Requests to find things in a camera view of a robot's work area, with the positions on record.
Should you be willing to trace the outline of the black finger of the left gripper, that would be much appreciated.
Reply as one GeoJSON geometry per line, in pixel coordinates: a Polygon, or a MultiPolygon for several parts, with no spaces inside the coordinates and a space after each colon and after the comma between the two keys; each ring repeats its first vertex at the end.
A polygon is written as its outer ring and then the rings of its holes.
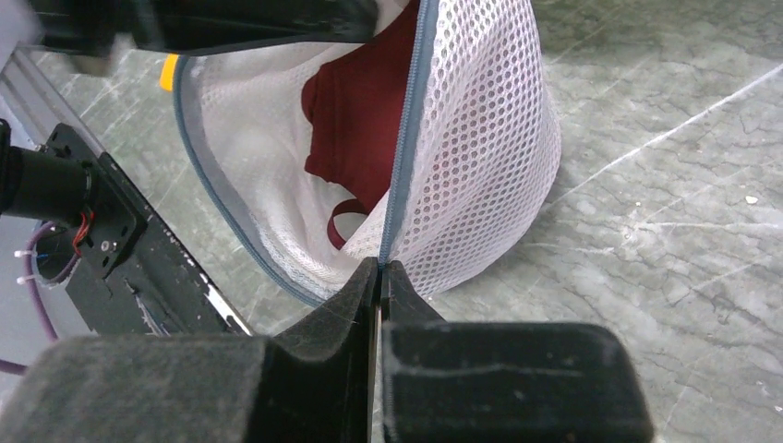
{"type": "Polygon", "coordinates": [[[52,52],[110,56],[117,37],[143,51],[203,56],[298,42],[362,43],[379,6],[368,0],[28,1],[52,52]]]}

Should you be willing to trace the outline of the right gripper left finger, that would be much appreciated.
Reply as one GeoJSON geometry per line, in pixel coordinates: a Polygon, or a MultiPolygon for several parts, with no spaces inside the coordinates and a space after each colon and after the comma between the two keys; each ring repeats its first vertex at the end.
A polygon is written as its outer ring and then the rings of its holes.
{"type": "Polygon", "coordinates": [[[5,442],[366,442],[379,265],[276,336],[60,341],[1,413],[5,442]]]}

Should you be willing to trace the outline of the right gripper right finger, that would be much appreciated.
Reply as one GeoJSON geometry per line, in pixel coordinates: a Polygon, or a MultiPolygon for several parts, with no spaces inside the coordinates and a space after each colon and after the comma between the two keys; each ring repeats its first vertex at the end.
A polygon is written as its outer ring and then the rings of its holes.
{"type": "Polygon", "coordinates": [[[389,442],[650,442],[631,358],[578,322],[455,322],[400,262],[381,273],[383,430],[389,442]]]}

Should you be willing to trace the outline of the dark red bra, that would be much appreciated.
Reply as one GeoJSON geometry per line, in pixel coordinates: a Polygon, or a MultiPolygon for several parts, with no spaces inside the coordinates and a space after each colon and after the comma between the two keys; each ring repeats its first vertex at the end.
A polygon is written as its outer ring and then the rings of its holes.
{"type": "Polygon", "coordinates": [[[370,42],[322,65],[302,89],[302,110],[312,125],[305,170],[351,194],[327,222],[338,249],[346,240],[335,218],[368,215],[391,184],[418,8],[417,1],[407,2],[370,42]]]}

